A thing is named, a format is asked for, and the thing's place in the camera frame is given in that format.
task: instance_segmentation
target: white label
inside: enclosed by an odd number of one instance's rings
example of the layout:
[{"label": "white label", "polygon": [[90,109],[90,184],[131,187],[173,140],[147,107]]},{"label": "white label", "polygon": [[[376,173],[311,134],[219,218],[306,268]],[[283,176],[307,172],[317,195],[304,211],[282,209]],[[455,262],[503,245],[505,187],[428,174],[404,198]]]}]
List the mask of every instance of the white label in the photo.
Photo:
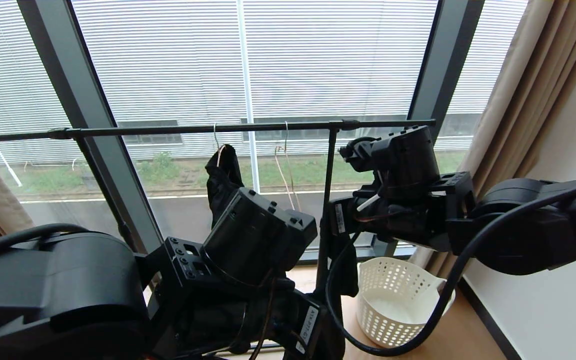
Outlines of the white label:
[{"label": "white label", "polygon": [[[317,314],[320,311],[317,310],[316,307],[310,306],[308,308],[308,312],[306,313],[306,319],[303,321],[303,326],[301,327],[301,331],[299,332],[300,337],[303,341],[308,345],[308,342],[311,341],[311,335],[313,334],[313,328],[315,328],[315,322],[317,321]],[[297,345],[295,346],[300,353],[306,354],[306,349],[302,346],[302,344],[297,341]]]},{"label": "white label", "polygon": [[344,223],[344,212],[341,203],[334,205],[334,215],[336,216],[336,229],[340,234],[346,232],[346,223]]}]

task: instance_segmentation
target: corrugated metal wall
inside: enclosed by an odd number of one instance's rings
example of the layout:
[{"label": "corrugated metal wall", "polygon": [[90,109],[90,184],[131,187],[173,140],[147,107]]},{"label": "corrugated metal wall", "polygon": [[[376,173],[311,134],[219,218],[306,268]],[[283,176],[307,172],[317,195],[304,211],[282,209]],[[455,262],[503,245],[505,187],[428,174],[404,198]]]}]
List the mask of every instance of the corrugated metal wall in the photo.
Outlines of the corrugated metal wall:
[{"label": "corrugated metal wall", "polygon": [[[525,0],[487,0],[451,114],[482,112]],[[73,6],[118,122],[239,123],[246,117],[234,0],[74,0]],[[244,2],[254,116],[406,114],[435,12],[435,0]],[[0,0],[0,133],[67,127],[14,0]],[[218,134],[247,155],[239,133]],[[470,136],[436,148],[465,149]],[[270,155],[281,141],[260,141]],[[325,139],[291,141],[291,153],[323,153]],[[1,143],[12,163],[82,158],[72,141]],[[208,156],[212,134],[183,144],[129,145],[135,159],[169,151]]]}]

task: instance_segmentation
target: white pole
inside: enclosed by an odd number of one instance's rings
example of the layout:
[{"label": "white pole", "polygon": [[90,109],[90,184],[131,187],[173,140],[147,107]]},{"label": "white pole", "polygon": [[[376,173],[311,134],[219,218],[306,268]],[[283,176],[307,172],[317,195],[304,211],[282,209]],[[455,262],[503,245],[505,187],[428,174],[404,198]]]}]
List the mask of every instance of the white pole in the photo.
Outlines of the white pole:
[{"label": "white pole", "polygon": [[[252,94],[250,92],[250,73],[248,62],[248,44],[246,43],[246,20],[244,19],[243,0],[237,0],[237,20],[239,27],[239,44],[241,47],[241,67],[244,77],[244,95],[246,96],[246,122],[253,124],[255,117],[252,112]],[[248,132],[250,144],[250,167],[252,170],[252,189],[259,192],[259,166],[257,163],[257,142],[255,132]]]},{"label": "white pole", "polygon": [[8,164],[8,161],[6,160],[6,157],[4,157],[4,154],[2,153],[2,151],[0,150],[0,157],[3,160],[4,164],[6,165],[6,168],[8,169],[8,172],[10,173],[10,175],[12,175],[12,178],[14,179],[14,182],[16,182],[16,186],[21,187],[21,180],[19,180],[17,174],[15,173],[15,171],[12,169],[12,167],[10,167],[10,165]]}]

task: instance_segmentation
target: perforated basket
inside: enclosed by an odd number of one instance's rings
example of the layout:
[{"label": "perforated basket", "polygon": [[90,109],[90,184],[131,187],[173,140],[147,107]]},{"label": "perforated basket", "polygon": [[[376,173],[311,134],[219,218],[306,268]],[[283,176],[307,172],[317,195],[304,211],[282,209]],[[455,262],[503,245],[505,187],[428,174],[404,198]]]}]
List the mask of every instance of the perforated basket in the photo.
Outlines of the perforated basket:
[{"label": "perforated basket", "polygon": [[[439,300],[437,287],[446,280],[391,257],[375,257],[358,268],[361,330],[382,347],[405,344],[428,321]],[[453,291],[444,313],[454,300]]]}]

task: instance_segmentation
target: white wall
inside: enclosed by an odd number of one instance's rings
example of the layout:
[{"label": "white wall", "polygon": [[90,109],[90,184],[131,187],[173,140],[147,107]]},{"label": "white wall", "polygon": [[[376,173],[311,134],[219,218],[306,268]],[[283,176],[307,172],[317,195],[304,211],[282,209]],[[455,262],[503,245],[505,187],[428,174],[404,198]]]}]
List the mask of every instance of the white wall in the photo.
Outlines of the white wall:
[{"label": "white wall", "polygon": [[[576,86],[528,177],[576,178]],[[522,359],[576,360],[576,262],[527,276],[476,262],[465,277]]]}]

